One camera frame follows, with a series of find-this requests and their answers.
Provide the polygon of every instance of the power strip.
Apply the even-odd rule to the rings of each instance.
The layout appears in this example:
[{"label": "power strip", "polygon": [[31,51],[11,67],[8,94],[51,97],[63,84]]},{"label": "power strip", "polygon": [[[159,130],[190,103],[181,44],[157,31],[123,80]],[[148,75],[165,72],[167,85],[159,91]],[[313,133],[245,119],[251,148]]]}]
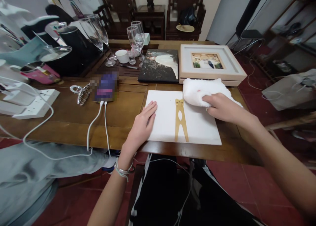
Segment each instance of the power strip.
[{"label": "power strip", "polygon": [[19,120],[43,117],[49,110],[49,106],[42,100],[42,98],[45,99],[49,105],[52,105],[59,94],[60,92],[55,89],[41,90],[41,96],[36,96],[34,101],[26,106],[22,113],[15,114],[12,117]]}]

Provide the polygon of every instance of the black bag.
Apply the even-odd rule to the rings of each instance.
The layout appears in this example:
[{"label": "black bag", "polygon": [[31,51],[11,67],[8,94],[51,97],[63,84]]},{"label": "black bag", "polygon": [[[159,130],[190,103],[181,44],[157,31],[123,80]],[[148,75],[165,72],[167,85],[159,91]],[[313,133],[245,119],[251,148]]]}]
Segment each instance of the black bag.
[{"label": "black bag", "polygon": [[179,17],[179,23],[181,25],[191,25],[194,26],[195,22],[197,20],[195,14],[194,14],[194,7],[190,6],[186,9],[183,9],[180,11],[180,17]]}]

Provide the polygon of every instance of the wine glass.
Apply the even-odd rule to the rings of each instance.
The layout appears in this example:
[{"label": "wine glass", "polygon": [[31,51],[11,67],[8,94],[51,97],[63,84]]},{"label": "wine glass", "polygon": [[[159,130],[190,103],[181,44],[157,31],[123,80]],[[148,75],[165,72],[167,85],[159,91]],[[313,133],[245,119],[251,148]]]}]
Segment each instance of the wine glass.
[{"label": "wine glass", "polygon": [[[143,37],[143,40],[145,41],[145,33],[144,33],[144,28],[143,28],[143,25],[142,25],[142,22],[141,21],[133,21],[131,22],[131,26],[137,26],[139,31],[141,32],[141,36]],[[141,56],[139,58],[139,61],[144,61],[145,59],[145,56],[143,54],[143,49],[141,49]]]},{"label": "wine glass", "polygon": [[141,35],[141,32],[139,31],[138,26],[130,26],[126,30],[127,30],[127,36],[128,36],[131,47],[141,52],[144,46],[144,39]]},{"label": "wine glass", "polygon": [[103,41],[99,33],[97,32],[96,28],[94,27],[93,23],[89,18],[82,18],[79,19],[80,25],[82,26],[83,30],[85,31],[86,35],[90,39],[90,41],[95,45],[97,48],[99,48],[105,55],[106,59],[108,60],[105,65],[106,66],[113,66],[115,65],[115,61],[111,61],[106,56],[104,50],[103,50]]},{"label": "wine glass", "polygon": [[117,60],[118,58],[116,57],[116,55],[112,52],[111,48],[109,47],[109,36],[108,36],[108,33],[106,32],[104,26],[102,25],[102,22],[101,22],[99,16],[96,14],[92,14],[92,15],[88,15],[88,18],[91,20],[92,24],[95,26],[96,30],[100,34],[100,37],[101,37],[103,43],[105,43],[106,46],[109,48],[109,50],[111,52],[109,59],[110,60]]}]

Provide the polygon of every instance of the pen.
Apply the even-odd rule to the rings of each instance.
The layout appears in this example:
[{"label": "pen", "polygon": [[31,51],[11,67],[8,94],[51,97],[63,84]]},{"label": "pen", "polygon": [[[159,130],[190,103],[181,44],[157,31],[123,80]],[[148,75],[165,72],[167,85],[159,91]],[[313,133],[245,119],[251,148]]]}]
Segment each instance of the pen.
[{"label": "pen", "polygon": [[118,66],[122,66],[122,67],[125,67],[125,68],[131,68],[131,69],[138,69],[138,67],[133,67],[133,66],[127,66],[127,65],[121,65],[121,64],[118,64]]}]

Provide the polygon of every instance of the gray pants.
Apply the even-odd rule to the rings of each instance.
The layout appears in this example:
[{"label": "gray pants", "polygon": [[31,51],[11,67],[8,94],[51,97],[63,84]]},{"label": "gray pants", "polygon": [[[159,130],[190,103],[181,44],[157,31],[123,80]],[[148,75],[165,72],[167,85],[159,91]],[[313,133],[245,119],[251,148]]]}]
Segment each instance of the gray pants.
[{"label": "gray pants", "polygon": [[[89,154],[85,147],[30,141],[31,146],[51,158]],[[91,156],[50,160],[23,143],[0,150],[0,225],[14,225],[56,178],[91,174],[108,160],[102,150]]]}]

